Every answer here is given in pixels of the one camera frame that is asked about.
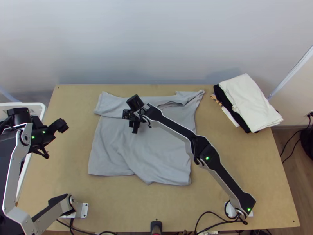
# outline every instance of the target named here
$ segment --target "wooden floor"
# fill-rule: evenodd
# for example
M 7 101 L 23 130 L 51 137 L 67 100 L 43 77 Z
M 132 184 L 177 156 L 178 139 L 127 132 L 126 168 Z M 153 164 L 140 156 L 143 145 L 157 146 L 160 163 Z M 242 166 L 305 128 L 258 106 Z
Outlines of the wooden floor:
M 277 148 L 281 152 L 286 141 L 295 133 L 296 129 L 273 130 Z M 292 151 L 295 142 L 299 139 L 297 134 L 288 143 L 282 159 Z M 313 160 L 304 152 L 300 142 L 293 155 L 284 163 L 285 172 L 300 219 L 301 227 L 269 229 L 272 235 L 312 235 L 313 234 Z M 46 231 L 44 235 L 69 235 L 69 232 Z

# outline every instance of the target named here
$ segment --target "white folded cloth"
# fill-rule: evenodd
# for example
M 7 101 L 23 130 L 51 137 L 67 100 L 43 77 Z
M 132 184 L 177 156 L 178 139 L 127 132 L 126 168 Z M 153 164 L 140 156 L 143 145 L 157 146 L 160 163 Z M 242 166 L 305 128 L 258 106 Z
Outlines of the white folded cloth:
M 251 132 L 271 127 L 283 121 L 282 116 L 271 106 L 264 94 L 248 74 L 219 83 L 233 111 L 240 114 Z

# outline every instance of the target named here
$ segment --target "wooden table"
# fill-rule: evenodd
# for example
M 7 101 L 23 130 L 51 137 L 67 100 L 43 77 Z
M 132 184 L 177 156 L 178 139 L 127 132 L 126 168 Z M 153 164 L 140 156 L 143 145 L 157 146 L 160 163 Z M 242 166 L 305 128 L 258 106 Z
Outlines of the wooden table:
M 204 95 L 196 111 L 199 135 L 206 136 L 218 149 L 221 161 L 244 191 L 257 203 L 248 225 L 225 224 L 217 230 L 249 230 L 300 226 L 286 175 L 270 128 L 246 134 L 236 128 L 211 100 L 211 85 L 58 85 L 53 92 L 44 123 L 63 118 L 69 129 L 56 133 L 48 147 L 50 158 L 33 155 L 21 193 L 19 207 L 36 214 L 51 197 L 71 193 L 89 203 L 88 216 L 76 219 L 85 231 L 144 232 L 150 222 L 163 222 L 164 231 L 193 231 L 198 217 L 213 211 L 225 217 L 228 195 L 206 171 L 191 164 L 192 184 L 146 185 L 137 176 L 101 177 L 88 175 L 88 159 L 99 116 L 93 113 L 102 91 L 130 97 L 168 96 L 176 90 L 198 91 Z M 220 222 L 204 216 L 203 229 Z M 68 231 L 55 222 L 49 230 Z

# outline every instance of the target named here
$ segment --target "black bag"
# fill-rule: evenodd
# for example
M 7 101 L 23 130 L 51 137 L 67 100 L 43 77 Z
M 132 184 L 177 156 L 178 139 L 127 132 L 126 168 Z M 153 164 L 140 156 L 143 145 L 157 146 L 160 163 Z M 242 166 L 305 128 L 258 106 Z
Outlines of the black bag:
M 313 160 L 313 132 L 310 128 L 301 131 L 300 141 L 306 155 Z

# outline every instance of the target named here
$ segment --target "black cable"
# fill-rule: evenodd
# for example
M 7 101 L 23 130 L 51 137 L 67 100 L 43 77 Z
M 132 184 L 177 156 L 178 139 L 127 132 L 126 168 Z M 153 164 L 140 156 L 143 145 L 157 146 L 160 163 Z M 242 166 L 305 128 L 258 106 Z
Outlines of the black cable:
M 268 229 L 266 229 L 266 230 L 267 230 L 267 232 L 268 232 L 269 235 L 272 235 L 271 232 L 270 232 Z
M 236 219 L 237 216 L 230 217 L 230 216 L 228 216 L 228 213 L 226 212 L 226 207 L 227 207 L 227 205 L 228 205 L 229 202 L 230 202 L 230 200 L 228 200 L 227 203 L 226 203 L 225 206 L 224 206 L 224 213 L 225 213 L 225 215 L 227 216 L 227 218 L 229 218 L 229 219 Z
M 62 225 L 64 225 L 64 226 L 68 227 L 68 228 L 70 229 L 70 231 L 71 231 L 71 230 L 74 230 L 74 231 L 77 231 L 77 232 L 80 232 L 80 233 L 84 233 L 84 234 L 88 234 L 88 235 L 95 235 L 94 233 L 89 233 L 89 232 L 85 232 L 85 231 L 79 230 L 79 229 L 77 229 L 77 228 L 73 228 L 73 227 L 71 227 L 70 225 L 65 224 L 65 223 L 59 221 L 58 219 L 57 219 L 56 221 L 58 221 L 60 224 L 62 224 Z M 111 232 L 111 231 L 103 231 L 103 232 L 100 233 L 100 234 L 104 234 L 104 233 L 110 233 L 110 234 L 113 234 L 113 235 L 118 235 L 117 233 L 114 233 L 114 232 Z
M 75 235 L 75 234 L 73 233 L 73 230 L 72 230 L 73 223 L 74 223 L 74 219 L 75 219 L 75 218 L 71 218 L 71 221 L 70 221 L 70 233 L 71 233 L 71 235 Z
M 202 213 L 202 215 L 200 215 L 200 217 L 198 218 L 197 223 L 196 223 L 196 226 L 195 226 L 195 228 L 194 228 L 194 235 L 198 235 L 198 234 L 200 234 L 200 233 L 203 233 L 203 232 L 205 232 L 205 231 L 207 231 L 207 230 L 209 230 L 209 229 L 211 229 L 211 228 L 214 228 L 214 227 L 216 227 L 216 226 L 218 226 L 218 225 L 221 225 L 221 224 L 228 224 L 228 223 L 241 222 L 241 223 L 243 223 L 244 225 L 247 225 L 248 222 L 246 222 L 246 221 L 244 221 L 242 218 L 240 218 L 240 214 L 239 214 L 239 213 L 238 213 L 235 217 L 229 217 L 229 216 L 228 216 L 228 214 L 226 213 L 226 206 L 227 206 L 227 204 L 228 204 L 229 202 L 230 202 L 230 200 L 229 200 L 227 203 L 225 203 L 224 212 L 225 212 L 225 214 L 226 214 L 226 216 L 227 216 L 228 218 L 234 219 L 233 221 L 227 221 L 227 220 L 223 219 L 222 217 L 220 217 L 219 215 L 215 214 L 215 213 L 212 212 L 212 211 L 206 211 L 206 212 Z M 202 216 L 204 216 L 205 214 L 213 214 L 213 215 L 215 215 L 216 217 L 218 217 L 218 218 L 220 218 L 221 220 L 223 220 L 223 222 L 214 224 L 214 225 L 212 225 L 212 226 L 210 226 L 210 227 L 207 227 L 207 228 L 203 229 L 203 230 L 200 231 L 199 233 L 197 233 L 197 226 L 198 226 L 198 223 L 199 223 L 200 219 L 202 218 Z
M 300 141 L 300 139 L 298 139 L 298 141 L 295 143 L 295 145 L 293 146 L 293 149 L 292 149 L 292 152 L 291 152 L 291 154 L 285 159 L 285 160 L 283 160 L 282 161 L 282 163 L 284 164 L 284 162 L 289 158 L 289 157 L 291 157 L 291 155 L 293 154 L 293 152 L 294 152 L 294 150 L 295 150 L 295 148 L 296 148 L 296 145 L 297 145 L 297 143 Z
M 309 126 L 310 126 L 310 124 L 311 124 L 311 115 L 308 114 L 307 117 L 309 118 L 310 121 L 309 121 L 309 125 L 305 128 L 305 130 L 308 129 Z M 302 130 L 298 130 L 297 132 L 295 132 L 295 133 L 289 138 L 289 140 L 287 140 L 287 142 L 286 142 L 284 148 L 282 149 L 282 152 L 281 152 L 280 156 L 282 156 L 282 154 L 284 153 L 285 148 L 286 148 L 288 142 L 296 135 L 296 133 L 298 133 L 298 132 L 300 132 L 300 131 L 302 131 Z

